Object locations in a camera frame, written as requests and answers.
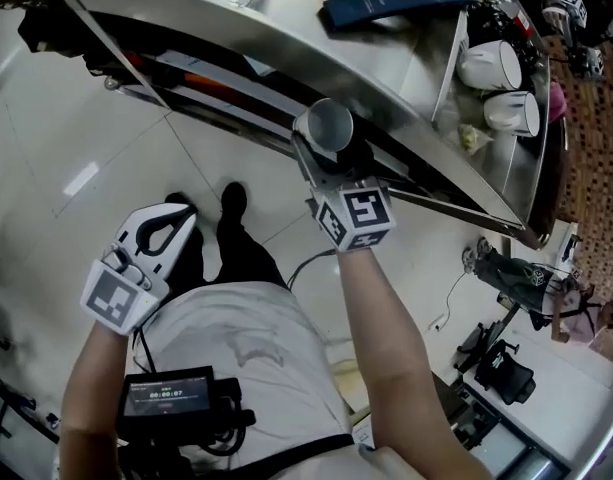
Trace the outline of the pink cloth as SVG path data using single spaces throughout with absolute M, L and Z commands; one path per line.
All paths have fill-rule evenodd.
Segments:
M 562 86 L 555 80 L 549 87 L 549 122 L 562 118 L 567 111 L 567 101 Z

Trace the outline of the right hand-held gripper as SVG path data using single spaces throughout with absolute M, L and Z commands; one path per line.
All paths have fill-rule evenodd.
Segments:
M 291 135 L 291 145 L 311 192 L 307 204 L 312 216 L 337 251 L 375 247 L 396 227 L 389 198 L 377 179 L 352 174 L 370 173 L 374 154 L 368 142 L 352 140 L 338 153 L 338 164 L 349 171 L 343 174 L 321 170 L 297 132 Z

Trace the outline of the orange box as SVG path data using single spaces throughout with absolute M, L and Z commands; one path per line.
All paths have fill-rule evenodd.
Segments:
M 189 72 L 184 73 L 184 83 L 189 87 L 195 88 L 196 90 L 206 89 L 215 91 L 225 88 L 225 86 L 218 81 Z

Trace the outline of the red label bottle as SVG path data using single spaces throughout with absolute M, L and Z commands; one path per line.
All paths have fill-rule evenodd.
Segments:
M 511 20 L 525 37 L 529 38 L 532 35 L 533 28 L 530 24 L 530 21 L 521 10 L 517 10 L 513 14 Z

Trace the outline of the black chest monitor screen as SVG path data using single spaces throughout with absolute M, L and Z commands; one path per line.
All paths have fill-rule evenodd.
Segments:
M 116 420 L 120 434 L 178 424 L 184 417 L 213 409 L 214 371 L 210 366 L 125 377 Z

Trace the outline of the person's left forearm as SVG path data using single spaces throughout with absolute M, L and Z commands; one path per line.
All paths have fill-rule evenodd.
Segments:
M 62 401 L 59 480 L 121 480 L 116 419 L 128 338 L 95 323 Z

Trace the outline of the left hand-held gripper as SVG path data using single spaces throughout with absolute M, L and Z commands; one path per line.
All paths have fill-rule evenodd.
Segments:
M 157 309 L 170 292 L 166 278 L 181 255 L 197 220 L 188 204 L 160 203 L 133 211 L 101 258 L 93 261 L 80 305 L 110 330 L 128 335 Z M 153 234 L 172 230 L 162 243 Z

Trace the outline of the stainless steel shelf cart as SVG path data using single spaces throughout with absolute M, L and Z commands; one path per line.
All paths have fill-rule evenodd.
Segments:
M 511 237 L 549 241 L 562 190 L 565 137 L 549 131 L 548 59 L 522 84 L 538 103 L 536 137 L 491 129 L 484 101 L 512 91 L 466 86 L 467 5 L 418 9 L 332 31 L 326 0 L 0 0 L 25 12 L 33 51 L 82 58 L 119 91 L 231 131 L 295 159 L 294 120 L 320 99 L 345 106 L 352 140 L 370 144 L 386 194 Z M 222 83 L 196 90 L 184 73 Z M 493 141 L 469 156 L 458 126 Z

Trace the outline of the person's black shoe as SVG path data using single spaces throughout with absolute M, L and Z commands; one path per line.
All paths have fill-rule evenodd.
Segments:
M 240 182 L 230 182 L 221 196 L 222 217 L 241 221 L 248 206 L 245 187 Z
M 168 194 L 165 197 L 165 203 L 175 206 L 175 208 L 170 211 L 171 214 L 196 214 L 198 212 L 198 209 L 193 201 L 182 192 Z

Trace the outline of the person's right forearm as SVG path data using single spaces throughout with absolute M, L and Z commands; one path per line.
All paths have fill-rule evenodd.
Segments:
M 432 376 L 422 335 L 369 249 L 337 255 L 351 336 L 369 387 Z

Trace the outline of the person's black trousers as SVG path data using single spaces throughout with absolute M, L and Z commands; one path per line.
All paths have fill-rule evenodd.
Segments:
M 246 201 L 222 202 L 216 232 L 222 266 L 213 281 L 204 278 L 203 235 L 197 228 L 192 231 L 167 279 L 169 299 L 200 287 L 226 283 L 267 282 L 287 288 L 274 258 L 245 230 L 242 218 L 246 206 Z

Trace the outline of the yellow-green crumpled packet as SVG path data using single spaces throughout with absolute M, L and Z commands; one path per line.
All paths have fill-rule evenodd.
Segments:
M 462 149 L 469 155 L 475 155 L 480 149 L 493 141 L 493 138 L 470 124 L 458 126 Z

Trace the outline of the white paper cup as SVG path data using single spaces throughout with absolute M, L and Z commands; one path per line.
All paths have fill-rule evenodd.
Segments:
M 350 145 L 354 123 L 345 106 L 323 98 L 294 120 L 293 131 L 317 151 L 338 153 Z

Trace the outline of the light wooden frame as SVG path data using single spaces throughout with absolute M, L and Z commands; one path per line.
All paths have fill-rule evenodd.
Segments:
M 354 359 L 339 361 L 332 366 L 332 371 L 349 413 L 355 442 L 373 446 L 369 397 L 357 361 Z

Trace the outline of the white mug with dark rim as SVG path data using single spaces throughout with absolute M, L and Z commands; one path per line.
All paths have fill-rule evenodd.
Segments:
M 505 92 L 486 99 L 483 115 L 491 129 L 524 137 L 536 137 L 541 126 L 537 100 L 528 91 Z
M 513 47 L 504 40 L 467 49 L 457 62 L 457 75 L 468 87 L 514 91 L 522 84 L 522 70 Z

